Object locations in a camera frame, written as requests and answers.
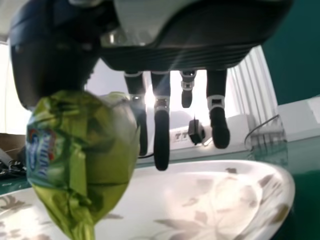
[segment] power adapter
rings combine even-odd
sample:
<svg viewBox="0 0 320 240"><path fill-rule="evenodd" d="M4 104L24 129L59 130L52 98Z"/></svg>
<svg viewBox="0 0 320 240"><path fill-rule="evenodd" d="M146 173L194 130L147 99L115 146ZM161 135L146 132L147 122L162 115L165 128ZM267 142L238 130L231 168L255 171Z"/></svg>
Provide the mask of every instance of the power adapter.
<svg viewBox="0 0 320 240"><path fill-rule="evenodd" d="M204 126L198 119L193 119L189 122L188 135L194 145L202 143L206 137Z"/></svg>

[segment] window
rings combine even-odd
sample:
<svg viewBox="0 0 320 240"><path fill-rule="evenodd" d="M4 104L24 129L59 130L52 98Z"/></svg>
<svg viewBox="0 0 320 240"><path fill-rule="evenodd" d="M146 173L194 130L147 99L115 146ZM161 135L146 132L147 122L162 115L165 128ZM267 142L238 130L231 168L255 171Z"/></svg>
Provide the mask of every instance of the window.
<svg viewBox="0 0 320 240"><path fill-rule="evenodd" d="M9 47L0 44L0 133L25 135L30 116L18 99Z"/></svg>

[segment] green wall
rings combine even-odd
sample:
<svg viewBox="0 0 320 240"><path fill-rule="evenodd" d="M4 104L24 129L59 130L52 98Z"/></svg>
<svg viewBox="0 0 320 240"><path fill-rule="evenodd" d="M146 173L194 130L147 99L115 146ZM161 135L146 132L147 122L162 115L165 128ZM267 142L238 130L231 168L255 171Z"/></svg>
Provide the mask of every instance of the green wall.
<svg viewBox="0 0 320 240"><path fill-rule="evenodd" d="M279 105L320 94L320 0L294 0L262 47Z"/></svg>

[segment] green candy wrapper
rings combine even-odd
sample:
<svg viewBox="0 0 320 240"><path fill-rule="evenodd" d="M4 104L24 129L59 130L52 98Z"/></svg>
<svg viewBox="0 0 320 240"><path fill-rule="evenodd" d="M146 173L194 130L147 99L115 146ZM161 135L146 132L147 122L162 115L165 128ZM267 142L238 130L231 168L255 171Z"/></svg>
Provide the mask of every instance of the green candy wrapper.
<svg viewBox="0 0 320 240"><path fill-rule="evenodd" d="M122 93L60 91L39 101L27 127L27 177L69 238L95 239L95 224L129 184L139 138Z"/></svg>

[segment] green table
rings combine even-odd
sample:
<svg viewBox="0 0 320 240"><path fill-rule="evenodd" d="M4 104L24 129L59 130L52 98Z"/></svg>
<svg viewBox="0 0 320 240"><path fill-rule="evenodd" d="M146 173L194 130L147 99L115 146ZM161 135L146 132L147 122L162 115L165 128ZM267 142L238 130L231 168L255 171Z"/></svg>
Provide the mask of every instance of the green table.
<svg viewBox="0 0 320 240"><path fill-rule="evenodd" d="M253 154L239 152L179 162L248 158L281 165L293 175L295 181L293 208L272 240L320 240L320 137L264 146L253 151ZM25 178L6 180L0 183L0 194L29 187Z"/></svg>

